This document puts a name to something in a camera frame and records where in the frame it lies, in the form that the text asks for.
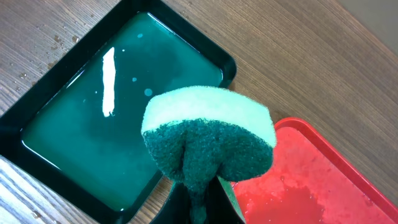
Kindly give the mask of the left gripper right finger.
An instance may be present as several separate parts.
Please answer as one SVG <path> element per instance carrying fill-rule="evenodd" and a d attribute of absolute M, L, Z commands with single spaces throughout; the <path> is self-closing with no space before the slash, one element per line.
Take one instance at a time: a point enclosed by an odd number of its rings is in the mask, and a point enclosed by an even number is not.
<path fill-rule="evenodd" d="M 208 224 L 244 224 L 233 203 L 224 190 L 219 178 L 211 180 L 205 196 L 206 215 Z"/>

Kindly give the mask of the green dish sponge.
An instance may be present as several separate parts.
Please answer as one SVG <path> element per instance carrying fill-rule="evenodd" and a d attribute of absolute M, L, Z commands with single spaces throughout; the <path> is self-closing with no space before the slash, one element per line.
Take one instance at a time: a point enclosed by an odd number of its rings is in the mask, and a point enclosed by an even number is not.
<path fill-rule="evenodd" d="M 186 186 L 190 220 L 204 223 L 205 192 L 221 177 L 239 182 L 265 174 L 277 144 L 270 112 L 239 93 L 190 86 L 153 97 L 141 135 L 163 175 Z"/>

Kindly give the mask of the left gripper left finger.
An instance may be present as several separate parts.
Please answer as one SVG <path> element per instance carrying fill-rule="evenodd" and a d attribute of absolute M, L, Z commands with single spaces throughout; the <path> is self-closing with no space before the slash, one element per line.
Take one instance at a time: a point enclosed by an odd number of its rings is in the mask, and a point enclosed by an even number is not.
<path fill-rule="evenodd" d="M 186 186 L 173 184 L 164 205 L 150 224 L 190 224 L 190 196 Z"/>

